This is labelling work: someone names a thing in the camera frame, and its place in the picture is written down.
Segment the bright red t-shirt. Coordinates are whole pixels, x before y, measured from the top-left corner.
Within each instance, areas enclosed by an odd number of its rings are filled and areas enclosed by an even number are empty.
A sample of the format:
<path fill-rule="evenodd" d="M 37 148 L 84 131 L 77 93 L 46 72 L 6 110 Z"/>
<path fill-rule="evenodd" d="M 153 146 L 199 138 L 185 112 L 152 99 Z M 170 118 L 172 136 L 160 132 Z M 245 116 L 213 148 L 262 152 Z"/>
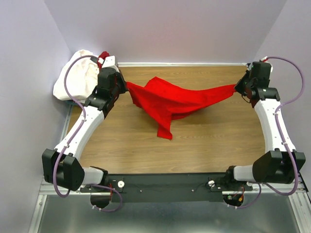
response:
<path fill-rule="evenodd" d="M 133 104 L 158 123 L 157 136 L 171 140 L 171 122 L 217 104 L 236 93 L 233 84 L 204 90 L 189 90 L 154 77 L 145 86 L 127 82 Z"/>

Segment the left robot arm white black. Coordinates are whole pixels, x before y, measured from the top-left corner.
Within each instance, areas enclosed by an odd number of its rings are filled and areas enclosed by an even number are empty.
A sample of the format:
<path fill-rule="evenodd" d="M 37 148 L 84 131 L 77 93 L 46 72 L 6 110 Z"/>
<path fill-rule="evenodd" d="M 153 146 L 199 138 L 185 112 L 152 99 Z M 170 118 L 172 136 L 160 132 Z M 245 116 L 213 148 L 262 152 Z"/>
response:
<path fill-rule="evenodd" d="M 126 91 L 126 82 L 116 66 L 100 70 L 98 84 L 85 101 L 74 126 L 54 149 L 46 149 L 42 154 L 46 182 L 70 191 L 89 184 L 98 192 L 107 188 L 107 171 L 98 167 L 82 167 L 79 159 L 95 129 L 114 107 L 119 95 Z"/>

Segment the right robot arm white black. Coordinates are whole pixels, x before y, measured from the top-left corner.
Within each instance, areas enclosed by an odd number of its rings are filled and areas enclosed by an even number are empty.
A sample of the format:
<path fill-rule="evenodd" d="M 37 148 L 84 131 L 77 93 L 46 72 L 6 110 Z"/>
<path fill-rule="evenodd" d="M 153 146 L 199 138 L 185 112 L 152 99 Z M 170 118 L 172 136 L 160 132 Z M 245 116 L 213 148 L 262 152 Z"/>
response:
<path fill-rule="evenodd" d="M 248 64 L 245 75 L 238 81 L 235 90 L 249 99 L 262 128 L 265 153 L 248 166 L 230 166 L 224 177 L 224 186 L 235 190 L 241 182 L 294 183 L 297 189 L 298 173 L 304 165 L 304 153 L 298 152 L 287 132 L 278 90 L 269 87 L 272 65 L 268 58 Z"/>

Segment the dark red t-shirt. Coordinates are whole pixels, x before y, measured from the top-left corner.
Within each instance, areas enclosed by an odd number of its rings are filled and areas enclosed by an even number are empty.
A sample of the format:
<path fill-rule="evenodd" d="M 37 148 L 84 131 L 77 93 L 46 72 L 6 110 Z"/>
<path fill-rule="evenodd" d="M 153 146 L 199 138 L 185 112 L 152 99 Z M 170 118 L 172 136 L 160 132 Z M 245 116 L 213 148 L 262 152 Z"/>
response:
<path fill-rule="evenodd" d="M 107 52 L 107 51 L 103 51 L 97 58 L 97 65 L 98 65 L 98 68 L 101 69 L 106 58 L 109 57 L 110 54 Z"/>

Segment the white t-shirt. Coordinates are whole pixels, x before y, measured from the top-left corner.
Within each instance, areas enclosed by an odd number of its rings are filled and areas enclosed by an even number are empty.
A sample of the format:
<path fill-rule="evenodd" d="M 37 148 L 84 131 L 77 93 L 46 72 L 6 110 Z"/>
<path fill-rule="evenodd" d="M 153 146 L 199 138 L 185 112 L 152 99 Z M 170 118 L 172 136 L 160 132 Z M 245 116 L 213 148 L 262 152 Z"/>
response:
<path fill-rule="evenodd" d="M 91 95 L 95 86 L 97 85 L 97 75 L 99 73 L 98 65 L 91 61 L 91 59 L 83 58 L 77 61 L 67 75 L 65 74 L 69 66 L 74 60 L 81 56 L 92 55 L 93 53 L 88 50 L 79 50 L 73 54 L 71 59 L 64 65 L 59 75 L 59 78 L 54 84 L 53 95 L 59 100 L 69 100 L 69 96 L 65 91 L 64 83 L 67 84 L 69 93 L 79 102 L 85 102 L 87 97 Z"/>

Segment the grey laundry basket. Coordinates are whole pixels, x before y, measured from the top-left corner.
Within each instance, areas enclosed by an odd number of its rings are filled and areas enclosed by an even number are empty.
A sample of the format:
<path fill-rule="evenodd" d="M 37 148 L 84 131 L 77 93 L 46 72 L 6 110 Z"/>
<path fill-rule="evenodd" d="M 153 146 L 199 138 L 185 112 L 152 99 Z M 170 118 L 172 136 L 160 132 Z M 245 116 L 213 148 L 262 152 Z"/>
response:
<path fill-rule="evenodd" d="M 72 105 L 72 106 L 77 106 L 78 104 L 72 100 L 66 100 L 65 101 L 66 104 L 68 105 Z"/>

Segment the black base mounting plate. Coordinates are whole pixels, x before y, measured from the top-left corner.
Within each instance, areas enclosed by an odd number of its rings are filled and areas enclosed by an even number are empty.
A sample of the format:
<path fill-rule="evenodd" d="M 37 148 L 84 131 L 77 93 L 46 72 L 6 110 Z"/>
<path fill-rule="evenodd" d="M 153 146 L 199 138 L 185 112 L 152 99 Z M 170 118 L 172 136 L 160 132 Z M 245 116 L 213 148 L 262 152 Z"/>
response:
<path fill-rule="evenodd" d="M 130 202 L 222 202 L 222 193 L 234 193 L 245 182 L 227 180 L 224 172 L 110 174 L 109 182 Z"/>

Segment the aluminium extrusion frame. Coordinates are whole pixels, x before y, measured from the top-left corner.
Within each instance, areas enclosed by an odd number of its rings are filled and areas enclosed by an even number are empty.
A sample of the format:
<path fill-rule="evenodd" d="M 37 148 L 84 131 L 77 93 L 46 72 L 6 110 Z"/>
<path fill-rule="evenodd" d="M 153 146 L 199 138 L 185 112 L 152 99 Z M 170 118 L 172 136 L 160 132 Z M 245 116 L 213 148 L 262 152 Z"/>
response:
<path fill-rule="evenodd" d="M 73 105 L 69 105 L 67 115 L 65 118 L 64 127 L 62 130 L 59 142 L 61 142 L 62 139 L 67 135 L 67 130 L 69 127 L 69 122 L 70 122 L 72 110 L 73 110 Z M 38 193 L 36 205 L 35 205 L 35 210 L 34 210 L 33 217 L 31 220 L 31 224 L 30 224 L 30 227 L 28 230 L 29 233 L 38 233 L 39 232 L 39 227 L 40 227 L 40 223 L 41 223 L 41 220 L 43 217 L 46 201 L 47 201 L 48 196 L 51 196 L 51 195 L 56 195 L 56 192 L 54 191 L 53 185 L 45 182 L 45 180 L 42 179 L 42 182 L 41 182 L 41 185 L 39 188 L 39 193 Z"/>

